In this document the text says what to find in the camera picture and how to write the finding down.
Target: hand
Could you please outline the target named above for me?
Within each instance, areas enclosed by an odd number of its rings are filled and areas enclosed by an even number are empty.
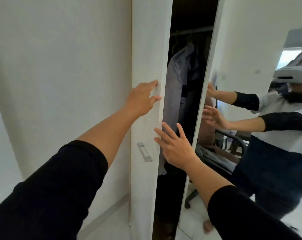
[[[230,122],[227,121],[220,111],[211,106],[205,106],[203,110],[202,118],[205,119],[205,122],[211,126],[215,126],[217,129],[229,129]]]
[[[126,101],[126,107],[137,117],[146,115],[161,96],[150,97],[151,91],[158,85],[158,80],[149,83],[140,83],[132,88]]]
[[[154,131],[161,136],[161,139],[155,137],[154,140],[163,148],[163,155],[169,164],[185,170],[189,163],[198,160],[192,146],[186,138],[182,126],[178,123],[177,128],[180,132],[180,138],[165,122],[162,123],[167,134],[162,130],[155,128]]]
[[[208,94],[210,97],[212,97],[212,96],[213,96],[214,91],[215,91],[215,89],[214,89],[214,87],[213,87],[212,83],[211,83],[211,82],[209,82],[209,84],[208,84],[208,89],[207,89],[207,94]]]

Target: clothing rod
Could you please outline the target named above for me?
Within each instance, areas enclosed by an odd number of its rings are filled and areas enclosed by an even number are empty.
[[[194,33],[207,32],[207,31],[213,31],[213,26],[206,26],[206,27],[202,27],[202,28],[177,31],[177,32],[170,33],[170,36],[188,35],[188,34],[194,34]]]

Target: baseboard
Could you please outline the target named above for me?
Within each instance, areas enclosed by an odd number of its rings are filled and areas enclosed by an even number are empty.
[[[103,222],[105,222],[111,215],[113,215],[117,210],[119,210],[125,203],[129,201],[129,194],[126,194],[121,200],[107,209],[101,216],[96,218],[93,222],[91,222],[88,226],[83,228],[77,236],[77,240],[84,240],[87,236],[89,236],[98,226],[100,226]]]

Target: closet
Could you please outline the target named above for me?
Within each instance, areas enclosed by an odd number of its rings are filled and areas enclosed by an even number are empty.
[[[219,26],[216,14],[222,3],[132,0],[132,87],[158,79],[151,95],[163,98],[131,130],[130,225],[134,239],[174,238],[189,179],[184,171],[165,163],[153,140],[153,129],[161,128],[162,121],[172,122],[173,127],[180,122],[195,147],[202,115],[199,108],[204,106],[212,74],[213,32]],[[178,79],[183,76],[184,81],[177,82],[170,72]]]

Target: white vr headset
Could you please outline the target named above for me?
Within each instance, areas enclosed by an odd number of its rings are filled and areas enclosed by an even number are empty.
[[[302,52],[287,66],[275,71],[273,82],[302,84]]]

